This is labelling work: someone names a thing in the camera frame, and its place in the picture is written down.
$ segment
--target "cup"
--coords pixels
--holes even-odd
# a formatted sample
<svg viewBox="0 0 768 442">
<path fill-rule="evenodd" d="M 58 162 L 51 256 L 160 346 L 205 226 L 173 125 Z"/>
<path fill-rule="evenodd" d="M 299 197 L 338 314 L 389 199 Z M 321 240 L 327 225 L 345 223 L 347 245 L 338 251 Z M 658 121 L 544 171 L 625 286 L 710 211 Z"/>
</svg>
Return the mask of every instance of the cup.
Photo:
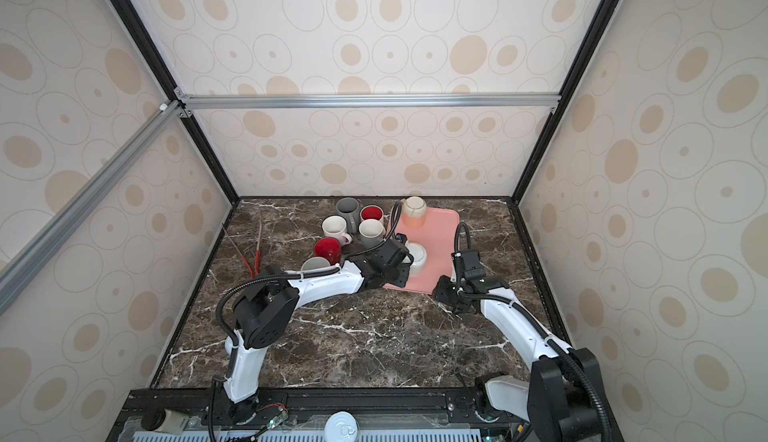
<svg viewBox="0 0 768 442">
<path fill-rule="evenodd" d="M 322 221 L 322 234 L 337 239 L 340 245 L 347 245 L 352 241 L 352 236 L 346 231 L 346 220 L 338 215 L 332 215 Z"/>
<path fill-rule="evenodd" d="M 351 234 L 357 233 L 360 226 L 360 202 L 352 197 L 344 197 L 336 203 L 336 214 L 346 220 L 346 228 Z"/>
<path fill-rule="evenodd" d="M 384 225 L 372 218 L 360 222 L 360 242 L 365 248 L 374 247 L 384 240 Z"/>
<path fill-rule="evenodd" d="M 402 203 L 402 223 L 410 228 L 424 225 L 427 215 L 427 203 L 421 197 L 408 197 Z"/>
<path fill-rule="evenodd" d="M 360 223 L 366 220 L 378 220 L 384 225 L 384 209 L 378 205 L 367 205 L 360 210 Z"/>
<path fill-rule="evenodd" d="M 328 259 L 324 257 L 312 257 L 306 259 L 306 262 L 304 262 L 301 266 L 301 271 L 308 271 L 308 270 L 317 270 L 319 268 L 326 268 L 330 267 L 331 263 L 328 262 Z"/>
<path fill-rule="evenodd" d="M 315 244 L 315 255 L 326 259 L 331 265 L 341 260 L 341 244 L 333 237 L 324 237 Z"/>
</svg>

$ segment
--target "bottle with black cap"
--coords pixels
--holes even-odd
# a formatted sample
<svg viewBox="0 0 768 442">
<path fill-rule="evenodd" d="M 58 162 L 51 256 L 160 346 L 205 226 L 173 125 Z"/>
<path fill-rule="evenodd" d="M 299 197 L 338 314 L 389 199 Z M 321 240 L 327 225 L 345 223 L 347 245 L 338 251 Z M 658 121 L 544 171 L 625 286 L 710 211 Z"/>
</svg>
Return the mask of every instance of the bottle with black cap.
<svg viewBox="0 0 768 442">
<path fill-rule="evenodd" d="M 150 410 L 141 418 L 141 428 L 149 432 L 181 435 L 190 416 L 175 410 Z"/>
</svg>

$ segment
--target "dark marble tabletop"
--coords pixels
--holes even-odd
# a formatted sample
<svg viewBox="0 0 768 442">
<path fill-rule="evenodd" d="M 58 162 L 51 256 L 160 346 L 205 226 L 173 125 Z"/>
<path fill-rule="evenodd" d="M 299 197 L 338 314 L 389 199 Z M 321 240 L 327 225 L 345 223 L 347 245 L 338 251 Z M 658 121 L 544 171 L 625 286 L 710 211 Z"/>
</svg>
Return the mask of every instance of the dark marble tabletop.
<svg viewBox="0 0 768 442">
<path fill-rule="evenodd" d="M 360 199 L 389 213 L 392 199 Z M 335 214 L 336 199 L 243 200 L 227 232 L 250 261 L 259 228 L 262 267 L 297 270 L 322 236 L 320 223 Z M 427 199 L 430 207 L 456 210 L 472 227 L 473 248 L 486 268 L 500 274 L 540 321 L 548 325 L 525 262 L 512 218 L 502 200 Z M 357 249 L 355 243 L 345 253 Z M 226 372 L 224 332 L 214 307 L 227 288 L 245 281 L 248 269 L 224 239 L 158 388 L 198 388 Z M 283 337 L 267 352 L 263 387 L 456 387 L 456 371 L 475 376 L 507 371 L 527 380 L 528 369 L 502 333 L 482 315 L 454 315 L 433 298 L 380 289 L 310 303 L 293 313 Z"/>
</svg>

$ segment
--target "pink tray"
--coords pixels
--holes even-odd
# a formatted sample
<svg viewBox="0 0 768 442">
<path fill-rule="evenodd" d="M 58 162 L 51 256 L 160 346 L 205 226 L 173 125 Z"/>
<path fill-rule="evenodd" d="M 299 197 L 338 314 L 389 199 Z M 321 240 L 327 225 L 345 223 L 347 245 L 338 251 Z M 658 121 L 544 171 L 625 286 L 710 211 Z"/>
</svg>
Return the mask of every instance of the pink tray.
<svg viewBox="0 0 768 442">
<path fill-rule="evenodd" d="M 408 279 L 405 288 L 395 287 L 390 283 L 384 287 L 397 291 L 432 293 L 441 275 L 450 277 L 453 270 L 453 236 L 458 221 L 458 213 L 455 210 L 431 207 L 427 208 L 426 220 L 419 228 L 407 227 L 401 219 L 395 232 L 405 234 L 409 242 L 423 246 L 427 251 L 427 263 L 424 264 L 421 274 Z"/>
</svg>

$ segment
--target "gray mug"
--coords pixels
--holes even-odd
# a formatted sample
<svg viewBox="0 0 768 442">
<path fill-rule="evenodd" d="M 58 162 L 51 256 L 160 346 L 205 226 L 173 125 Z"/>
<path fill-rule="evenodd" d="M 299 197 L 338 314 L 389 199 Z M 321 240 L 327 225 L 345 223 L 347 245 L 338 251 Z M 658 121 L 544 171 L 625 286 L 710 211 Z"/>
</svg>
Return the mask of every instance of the gray mug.
<svg viewBox="0 0 768 442">
<path fill-rule="evenodd" d="M 352 197 L 344 197 L 336 203 L 336 213 L 346 220 L 346 231 L 357 233 L 360 226 L 360 203 Z"/>
</svg>

